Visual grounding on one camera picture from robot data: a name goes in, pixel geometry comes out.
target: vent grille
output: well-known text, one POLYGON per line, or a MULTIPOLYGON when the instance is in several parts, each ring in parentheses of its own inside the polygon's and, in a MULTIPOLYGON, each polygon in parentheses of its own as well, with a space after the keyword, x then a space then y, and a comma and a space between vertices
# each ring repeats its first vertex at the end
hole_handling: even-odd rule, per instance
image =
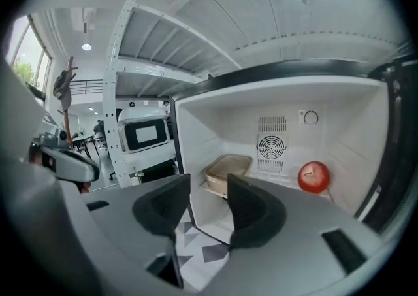
POLYGON ((278 159, 285 151, 284 142, 277 136, 267 136, 259 143, 260 154, 269 160, 278 159))
POLYGON ((281 173, 283 161, 281 160, 258 160, 258 170, 260 172, 281 173))
POLYGON ((340 229, 323 233, 321 236, 341 263, 346 274, 350 274, 366 262, 367 258, 364 254, 340 229))
POLYGON ((265 116, 259 118, 259 132, 286 132, 285 116, 265 116))

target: green tree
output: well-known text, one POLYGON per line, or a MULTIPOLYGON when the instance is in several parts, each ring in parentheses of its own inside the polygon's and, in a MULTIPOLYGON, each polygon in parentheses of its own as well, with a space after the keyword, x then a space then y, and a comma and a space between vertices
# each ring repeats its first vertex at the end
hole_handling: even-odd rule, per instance
POLYGON ((33 85, 35 73, 32 71, 32 65, 30 63, 20 63, 20 58, 17 58, 14 62, 13 71, 21 80, 33 85))

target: table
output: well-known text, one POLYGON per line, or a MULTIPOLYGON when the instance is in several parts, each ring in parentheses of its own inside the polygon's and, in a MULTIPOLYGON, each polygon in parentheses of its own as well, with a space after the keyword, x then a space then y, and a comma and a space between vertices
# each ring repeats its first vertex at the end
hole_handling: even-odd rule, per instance
MULTIPOLYGON (((84 148, 86 149, 86 154, 87 154, 87 156, 88 156, 90 159, 91 159, 91 155, 90 155, 89 149, 87 148, 86 141, 87 141, 88 139, 90 139, 90 138, 93 138, 93 136, 94 136, 94 135, 91 135, 91 136, 88 136, 88 137, 83 137, 83 136, 81 136, 81 137, 74 138, 74 139, 71 141, 71 143, 77 147, 77 150, 78 150, 78 151, 80 151, 80 147, 79 147, 80 145, 81 145, 81 146, 84 146, 84 148)), ((94 149, 96 150, 96 153, 97 153, 97 155, 98 155, 98 156, 99 156, 99 158, 100 158, 99 151, 97 150, 97 147, 96 147, 96 142, 94 141, 94 138, 92 139, 92 141, 93 141, 94 149)))

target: railing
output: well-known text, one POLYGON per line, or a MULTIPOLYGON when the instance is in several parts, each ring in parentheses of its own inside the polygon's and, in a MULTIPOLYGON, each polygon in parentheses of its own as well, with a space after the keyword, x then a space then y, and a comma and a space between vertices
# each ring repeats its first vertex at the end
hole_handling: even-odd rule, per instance
POLYGON ((71 95, 103 92, 103 79, 75 80, 70 83, 71 95))

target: window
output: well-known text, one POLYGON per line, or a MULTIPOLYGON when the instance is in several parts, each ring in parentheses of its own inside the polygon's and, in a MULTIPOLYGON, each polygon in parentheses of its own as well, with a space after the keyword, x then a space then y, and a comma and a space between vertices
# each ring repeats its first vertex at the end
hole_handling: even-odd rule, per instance
POLYGON ((16 75, 40 91, 45 91, 51 57, 28 16, 13 24, 6 60, 16 75))

